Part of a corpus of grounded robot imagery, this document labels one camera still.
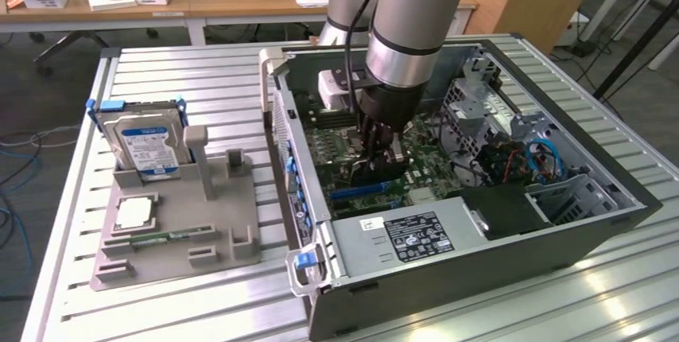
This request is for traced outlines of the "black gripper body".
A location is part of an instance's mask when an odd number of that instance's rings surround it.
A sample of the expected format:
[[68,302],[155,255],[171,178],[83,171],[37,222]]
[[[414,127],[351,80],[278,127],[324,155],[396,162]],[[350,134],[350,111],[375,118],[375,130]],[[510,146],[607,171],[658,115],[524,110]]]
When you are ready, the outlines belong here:
[[368,87],[360,93],[360,110],[372,120],[390,127],[404,127],[416,114],[423,93],[423,85]]

